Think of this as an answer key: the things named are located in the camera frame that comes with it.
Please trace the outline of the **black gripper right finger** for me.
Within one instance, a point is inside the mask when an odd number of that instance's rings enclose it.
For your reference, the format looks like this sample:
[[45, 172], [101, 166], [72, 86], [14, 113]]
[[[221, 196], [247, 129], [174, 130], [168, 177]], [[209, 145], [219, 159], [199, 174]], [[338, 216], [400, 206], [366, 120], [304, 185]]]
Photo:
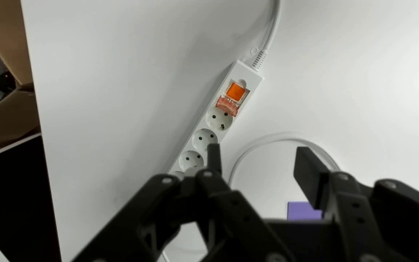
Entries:
[[293, 178], [314, 210], [338, 232], [346, 262], [419, 262], [419, 191], [397, 180], [372, 187], [330, 171], [298, 148]]

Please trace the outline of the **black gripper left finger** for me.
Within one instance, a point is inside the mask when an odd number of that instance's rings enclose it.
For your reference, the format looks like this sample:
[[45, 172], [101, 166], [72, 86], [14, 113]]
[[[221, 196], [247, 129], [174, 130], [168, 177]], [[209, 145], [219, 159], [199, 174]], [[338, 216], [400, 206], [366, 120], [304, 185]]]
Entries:
[[200, 262], [288, 262], [285, 245], [222, 180], [219, 148], [210, 145], [206, 158], [193, 177], [149, 178], [72, 262], [157, 262], [189, 223], [205, 244]]

